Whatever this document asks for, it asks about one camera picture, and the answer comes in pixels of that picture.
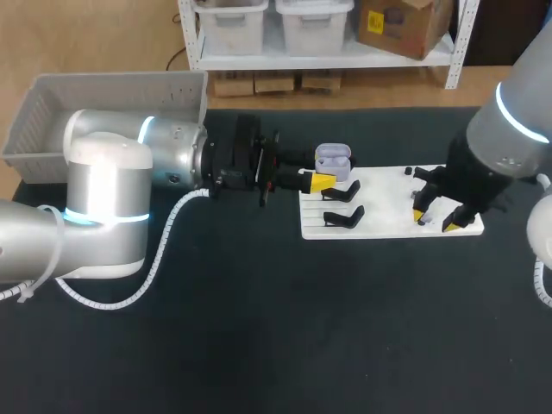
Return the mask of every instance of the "black table surface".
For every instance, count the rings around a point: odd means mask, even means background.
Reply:
[[[438,164],[475,109],[257,111],[283,147],[346,142],[360,166]],[[237,111],[210,111],[210,134]],[[16,200],[64,207],[64,186]],[[86,308],[54,283],[0,303],[2,413],[549,412],[552,310],[533,291],[515,184],[477,237],[306,241],[298,196],[194,200],[136,304]],[[155,190],[139,275],[73,281],[103,301],[141,284],[179,198]],[[369,212],[364,220],[369,220]]]

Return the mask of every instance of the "brown cardboard box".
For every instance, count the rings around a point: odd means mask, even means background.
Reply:
[[[334,93],[342,87],[342,72],[337,70],[303,71],[301,88],[308,91]]]
[[[255,72],[255,93],[288,92],[295,89],[295,73],[292,71]]]
[[[254,94],[252,72],[217,72],[213,83],[216,97],[248,97]]]
[[[423,60],[449,30],[453,0],[362,0],[359,42]]]

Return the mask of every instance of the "black clamp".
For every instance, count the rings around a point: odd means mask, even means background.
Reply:
[[[345,229],[354,229],[359,221],[364,217],[364,206],[359,205],[351,217],[342,216],[341,214],[325,212],[325,226],[344,227]]]
[[[336,201],[342,201],[344,203],[350,202],[357,192],[361,189],[361,182],[357,179],[346,191],[337,190],[336,188],[329,188],[328,190],[322,190],[322,200],[330,198]]]

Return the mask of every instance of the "storage bin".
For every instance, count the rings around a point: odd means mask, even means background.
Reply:
[[[347,13],[354,0],[276,0],[291,56],[341,53]]]
[[[194,3],[210,54],[262,54],[268,0],[207,0]]]
[[[61,142],[76,110],[114,110],[201,124],[206,89],[206,72],[41,75],[23,99],[0,159],[27,184],[66,183]]]

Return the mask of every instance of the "white shelf rack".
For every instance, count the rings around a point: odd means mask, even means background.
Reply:
[[[446,34],[424,60],[413,60],[360,44],[355,28],[348,26],[342,54],[336,56],[293,57],[285,51],[281,16],[267,12],[263,54],[259,56],[220,56],[210,53],[202,30],[197,34],[193,0],[179,0],[180,21],[190,68],[206,71],[275,69],[348,69],[362,67],[449,66],[445,89],[456,89],[460,79],[480,0],[459,0],[458,35]]]

